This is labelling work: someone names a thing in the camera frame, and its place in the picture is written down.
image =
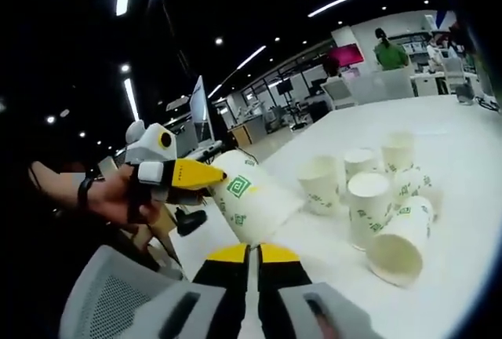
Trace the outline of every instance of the white table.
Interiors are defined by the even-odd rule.
[[[465,72],[466,79],[471,83],[472,88],[475,91],[475,94],[482,95],[481,83],[479,81],[479,77],[472,72]],[[411,75],[409,79],[414,82],[417,87],[418,96],[431,96],[437,95],[438,89],[440,86],[440,81],[445,78],[444,71],[438,71],[433,74],[428,72],[416,73],[415,75]]]
[[[451,96],[347,108],[329,113],[262,166],[284,185],[300,191],[295,173],[302,162],[315,155],[341,156],[353,147],[377,149],[385,134],[396,129],[413,131],[417,163],[431,170],[433,176],[445,178],[443,217],[432,228],[424,270],[414,285],[407,290],[392,286],[367,269],[365,254],[347,241],[346,213],[334,219],[299,213],[276,232],[272,241],[298,252],[314,283],[327,282],[366,310],[373,329],[383,337],[444,338],[475,306],[499,249],[502,116],[478,106],[462,106]],[[205,238],[224,242],[222,237],[226,237],[225,241],[231,241],[223,222],[210,230],[213,232],[204,233]],[[182,240],[188,245],[190,236]],[[176,251],[183,241],[173,240]],[[203,252],[213,245],[204,242]],[[195,263],[202,262],[197,257],[200,255],[194,248],[180,259],[193,269]],[[256,276],[251,276],[250,282],[255,283]],[[253,311],[257,296],[248,293],[247,301],[249,317],[243,323],[241,337],[254,337],[259,333]]]

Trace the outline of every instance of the white robot head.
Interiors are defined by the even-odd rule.
[[[135,123],[127,130],[125,135],[127,142],[129,139],[136,139],[137,135],[140,134],[140,125],[136,125],[137,129],[133,128]],[[128,142],[125,162],[136,165],[144,161],[163,162],[177,159],[176,136],[171,131],[158,123],[149,125],[147,129],[143,127],[143,130],[139,139],[132,143]]]

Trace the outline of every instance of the black wristband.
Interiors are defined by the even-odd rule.
[[[87,210],[88,209],[88,197],[87,193],[89,192],[89,189],[93,185],[94,179],[86,177],[78,186],[78,193],[77,193],[77,202],[78,202],[78,208]]]

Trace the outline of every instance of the computer monitor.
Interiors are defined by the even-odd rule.
[[[214,132],[208,114],[206,91],[204,90],[202,76],[198,77],[194,92],[190,97],[190,111],[198,143],[206,145],[214,142]]]
[[[291,84],[291,81],[285,80],[284,82],[281,82],[280,84],[277,85],[277,93],[278,94],[284,94],[286,92],[289,92],[293,90],[293,85]]]
[[[311,94],[311,96],[315,96],[316,93],[322,93],[321,84],[323,84],[325,82],[326,82],[325,78],[318,78],[318,79],[312,80],[311,81],[312,86],[308,87],[308,92]]]
[[[355,43],[331,49],[328,56],[330,58],[338,59],[340,67],[346,67],[350,64],[356,64],[364,61],[361,51]]]

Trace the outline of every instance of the white paper cup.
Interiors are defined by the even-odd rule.
[[[382,146],[382,156],[387,173],[411,168],[415,157],[413,134],[406,131],[391,133]]]
[[[356,148],[345,152],[345,181],[361,172],[373,172],[378,169],[378,161],[375,152],[369,148]]]
[[[359,173],[347,186],[351,218],[351,243],[365,250],[391,215],[391,184],[378,173]]]
[[[419,195],[431,202],[435,212],[435,220],[439,218],[442,212],[442,187],[437,179],[433,179],[431,174],[420,166],[396,172],[392,184],[392,195],[395,210],[398,210],[400,205],[410,196]]]
[[[250,161],[240,151],[217,157],[212,165],[222,169],[227,178],[210,191],[237,238],[255,246],[273,235],[304,201]]]
[[[340,200],[333,156],[316,156],[303,164],[298,171],[298,181],[307,194],[310,211],[323,216],[336,214]]]
[[[413,283],[424,266],[422,253],[431,233],[433,215],[431,204],[424,197],[407,199],[366,251],[371,271],[396,286]]]

